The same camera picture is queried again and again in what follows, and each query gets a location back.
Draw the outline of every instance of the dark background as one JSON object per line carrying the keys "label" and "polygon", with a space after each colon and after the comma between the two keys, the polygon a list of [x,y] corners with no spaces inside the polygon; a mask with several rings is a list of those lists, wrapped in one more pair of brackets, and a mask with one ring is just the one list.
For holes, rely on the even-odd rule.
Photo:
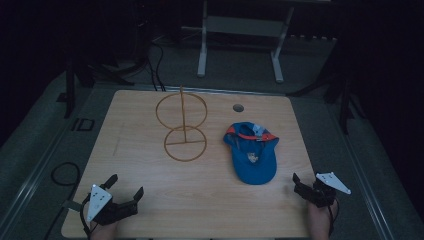
{"label": "dark background", "polygon": [[[280,9],[273,6],[252,13],[246,1],[225,1],[224,10],[218,7],[220,1],[210,2],[211,11],[224,15],[230,12],[243,16],[248,12],[256,17],[282,17]],[[83,53],[98,63],[114,65],[115,57],[138,58],[146,54],[152,26],[159,26],[176,42],[181,26],[201,26],[202,1],[125,3],[0,1],[1,145],[50,81],[65,70],[69,56]],[[341,51],[328,64],[335,66],[334,71],[346,70],[340,65],[349,66],[349,74],[354,77],[352,91],[359,96],[422,218],[423,18],[424,4],[419,0],[333,1],[330,5],[297,4],[289,29],[289,34],[307,38],[338,38]],[[139,41],[136,56],[129,54],[134,52],[122,44],[123,39],[113,37],[130,36],[134,23],[148,23],[143,25],[140,38],[133,40]],[[86,77],[80,80],[89,87],[93,84],[90,73],[84,61],[79,64],[80,73]]]}

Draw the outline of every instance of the cap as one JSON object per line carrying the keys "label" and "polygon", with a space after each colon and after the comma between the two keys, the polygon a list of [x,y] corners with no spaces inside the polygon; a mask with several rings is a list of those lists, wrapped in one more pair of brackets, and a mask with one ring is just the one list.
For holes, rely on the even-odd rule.
{"label": "cap", "polygon": [[232,124],[224,136],[231,147],[234,170],[247,184],[265,184],[277,172],[274,148],[279,138],[264,127],[251,123]]}

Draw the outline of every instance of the gray floor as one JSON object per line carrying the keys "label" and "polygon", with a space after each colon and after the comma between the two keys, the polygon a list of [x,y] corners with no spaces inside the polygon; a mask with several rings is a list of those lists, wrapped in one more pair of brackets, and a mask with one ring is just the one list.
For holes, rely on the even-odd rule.
{"label": "gray floor", "polygon": [[[288,39],[280,57],[285,81],[277,84],[267,51],[234,50],[213,42],[211,45],[216,47],[209,49],[206,76],[197,78],[199,49],[193,38],[178,46],[165,38],[156,40],[164,50],[159,74],[168,90],[182,85],[187,89],[284,95],[314,81],[334,44]],[[153,64],[159,56],[159,48],[152,47]],[[63,118],[65,105],[56,102],[65,90],[64,75],[50,84],[1,149],[1,230],[7,231],[0,236],[44,237],[72,190],[52,182],[52,169],[73,162],[83,172],[116,90],[153,90],[147,70],[126,79],[135,86],[123,87],[106,79],[98,79],[93,89],[77,86],[77,107],[70,119]],[[325,104],[324,91],[322,87],[291,101],[314,170],[335,172],[352,190],[352,195],[338,193],[341,210],[331,239],[422,239],[423,223],[372,126],[353,111],[354,118],[348,121],[349,135],[342,134],[337,125],[339,105]],[[95,120],[94,129],[71,131],[76,118]],[[73,168],[64,167],[56,176],[72,182],[76,174]],[[66,212],[58,218],[49,239],[63,239],[60,228]]]}

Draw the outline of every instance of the table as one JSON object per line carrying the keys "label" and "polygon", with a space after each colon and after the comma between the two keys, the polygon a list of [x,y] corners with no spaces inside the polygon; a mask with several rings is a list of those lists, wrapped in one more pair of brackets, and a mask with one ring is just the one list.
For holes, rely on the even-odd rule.
{"label": "table", "polygon": [[[330,2],[331,0],[311,0],[309,2]],[[203,21],[202,21],[202,45],[200,48],[199,65],[197,68],[197,76],[204,77],[206,74],[206,59],[207,59],[207,33],[220,32],[230,34],[245,34],[254,36],[275,37],[278,39],[277,45],[271,51],[271,63],[274,69],[275,81],[282,83],[284,81],[283,73],[280,65],[280,53],[283,47],[284,40],[287,35],[287,30],[294,12],[294,3],[304,2],[302,0],[273,0],[272,2],[290,3],[284,21],[258,20],[246,18],[233,18],[223,16],[213,16],[208,14],[208,1],[203,1]]]}
{"label": "table", "polygon": [[[306,184],[314,173],[290,100],[282,96],[195,93],[207,105],[198,128],[207,147],[197,159],[176,161],[164,150],[170,132],[156,117],[156,106],[169,92],[116,92],[87,163],[74,201],[81,203],[92,184],[118,174],[109,189],[114,202],[132,200],[143,186],[139,213],[121,221],[121,238],[268,238],[305,237],[306,203],[293,192],[292,174]],[[206,112],[196,98],[184,94],[186,125],[199,123]],[[182,123],[178,94],[163,101],[158,116],[169,125]],[[233,110],[235,104],[243,112]],[[264,185],[247,185],[236,176],[228,127],[250,121],[280,138],[275,148],[277,173]],[[190,146],[190,154],[198,151]],[[62,227],[69,238],[84,237],[79,214],[70,211]]]}

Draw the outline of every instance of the wooden tabletop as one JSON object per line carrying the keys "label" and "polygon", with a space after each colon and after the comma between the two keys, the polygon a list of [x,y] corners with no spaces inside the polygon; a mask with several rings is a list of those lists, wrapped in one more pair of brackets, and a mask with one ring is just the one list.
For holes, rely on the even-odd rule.
{"label": "wooden tabletop", "polygon": [[[235,104],[244,111],[234,111]],[[183,119],[186,126],[202,124],[197,130],[187,127],[186,136],[163,125],[175,128],[183,125]],[[277,173],[267,184],[241,182],[230,148],[223,142],[228,127],[244,121],[262,125],[280,138],[275,148]],[[168,142],[200,140],[167,145],[174,157],[189,159],[199,155],[205,144],[206,149],[197,159],[177,161],[165,151],[168,134]],[[118,174],[108,190],[115,203],[132,200],[141,186],[145,194],[138,203],[139,213],[120,222],[117,237],[305,237],[306,204],[293,192],[294,172],[306,184],[314,180],[288,98],[214,93],[181,97],[178,92],[121,90],[113,98],[74,201],[81,203],[92,184]],[[85,236],[78,213],[69,211],[62,234]]]}

